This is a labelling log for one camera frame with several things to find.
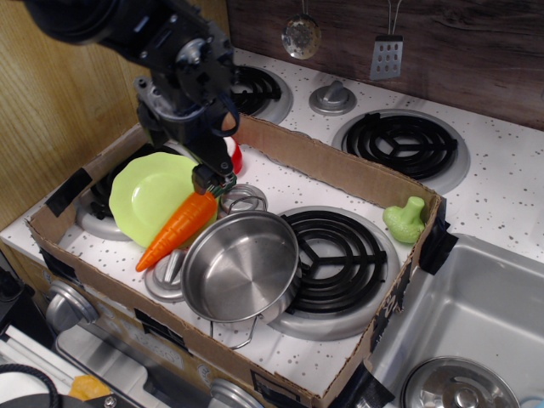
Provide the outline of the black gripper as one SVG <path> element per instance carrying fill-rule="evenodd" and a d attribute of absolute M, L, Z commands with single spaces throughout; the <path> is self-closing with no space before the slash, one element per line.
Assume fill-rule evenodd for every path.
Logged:
<path fill-rule="evenodd" d="M 230 96 L 221 93 L 210 105 L 199 106 L 182 98 L 175 104 L 164 88 L 147 76 L 133 81 L 139 102 L 137 116 L 150 143 L 161 148 L 168 140 L 181 144 L 200 163 L 192 170 L 195 193 L 217 193 L 233 165 L 224 138 L 240 126 L 240 114 Z"/>

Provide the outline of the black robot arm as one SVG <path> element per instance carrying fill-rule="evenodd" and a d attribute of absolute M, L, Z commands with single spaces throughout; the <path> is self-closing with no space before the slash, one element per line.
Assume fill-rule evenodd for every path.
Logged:
<path fill-rule="evenodd" d="M 225 138 L 240 115 L 231 99 L 238 69 L 230 40 L 186 1 L 26 1 L 37 27 L 73 45 L 96 43 L 143 66 L 134 82 L 142 128 L 155 146 L 181 144 L 196 160 L 195 192 L 235 185 Z"/>

